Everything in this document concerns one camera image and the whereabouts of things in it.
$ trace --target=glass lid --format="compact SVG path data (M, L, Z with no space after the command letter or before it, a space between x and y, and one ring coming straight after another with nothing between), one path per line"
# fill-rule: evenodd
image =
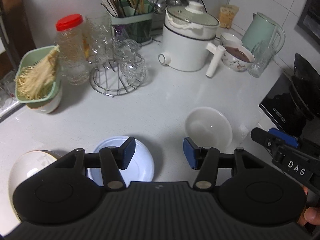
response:
M171 17L179 20L197 23L205 26L219 26L219 21L212 15L204 12L204 7L201 3L190 1L189 5L184 6L171 6L167 8L167 12Z

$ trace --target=black frame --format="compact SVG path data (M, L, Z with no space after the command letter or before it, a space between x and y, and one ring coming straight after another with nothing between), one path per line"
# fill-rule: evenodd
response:
M302 14L301 14L301 16L299 18L299 21L298 21L297 25L300 28L302 28L307 34L309 34L320 45L320 38L317 35L315 35L312 30L310 30L307 26L305 26L303 24L303 21L305 20L305 18L307 16L311 1L312 0L307 0L306 1L306 4L304 6L304 9L302 11Z

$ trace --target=white countertop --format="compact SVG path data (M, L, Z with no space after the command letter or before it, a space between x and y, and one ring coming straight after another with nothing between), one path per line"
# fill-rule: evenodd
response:
M31 150L65 154L75 148L86 152L111 136L134 136L150 150L155 162L154 181L189 181L197 172L190 169L182 151L184 121L198 106L209 106L230 121L232 153L262 118L258 104L281 74L272 62L260 78L218 67L214 77L205 76L207 66L186 73L162 66L157 60L161 44L143 47L149 63L149 84L115 98L94 91L89 83L64 85L59 108L38 114L26 106L0 124L0 233L16 225L8 197L9 172L19 156Z

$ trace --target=red lid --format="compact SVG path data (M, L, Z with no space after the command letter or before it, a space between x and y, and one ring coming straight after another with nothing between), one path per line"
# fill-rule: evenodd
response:
M56 23L56 29L58 32L61 32L66 29L76 27L82 22L83 18L81 14L71 14L58 20Z

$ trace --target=floral patterned bowl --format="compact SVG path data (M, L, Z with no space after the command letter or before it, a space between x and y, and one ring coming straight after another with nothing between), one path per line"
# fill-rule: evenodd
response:
M243 60L240 60L239 58L233 56L229 52L225 51L222 55L222 61L223 63L231 68L234 71L242 72L247 69L247 67L250 67L252 63L254 62L254 56L250 51L248 51L244 46L234 42L234 41L225 41L223 42L224 47L231 47L231 48L237 48L239 51L244 53L246 57L249 59L249 62L245 62Z

